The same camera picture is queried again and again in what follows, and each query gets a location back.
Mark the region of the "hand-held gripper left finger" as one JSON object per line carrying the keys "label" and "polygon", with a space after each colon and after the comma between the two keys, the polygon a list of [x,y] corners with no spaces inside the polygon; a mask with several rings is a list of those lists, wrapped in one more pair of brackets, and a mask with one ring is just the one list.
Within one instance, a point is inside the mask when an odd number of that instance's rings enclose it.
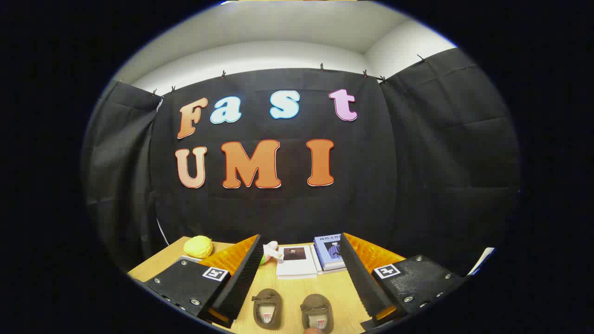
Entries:
{"label": "hand-held gripper left finger", "polygon": [[263,255],[259,234],[199,262],[180,258],[143,282],[143,288],[185,313],[230,328]]}

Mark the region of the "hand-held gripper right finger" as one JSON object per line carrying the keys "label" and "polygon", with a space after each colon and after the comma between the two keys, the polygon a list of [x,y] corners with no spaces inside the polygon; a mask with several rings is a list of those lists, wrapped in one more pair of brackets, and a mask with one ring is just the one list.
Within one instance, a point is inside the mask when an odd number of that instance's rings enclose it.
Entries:
{"label": "hand-held gripper right finger", "polygon": [[424,255],[404,258],[349,233],[340,235],[340,251],[376,328],[420,312],[463,283],[460,275]]}

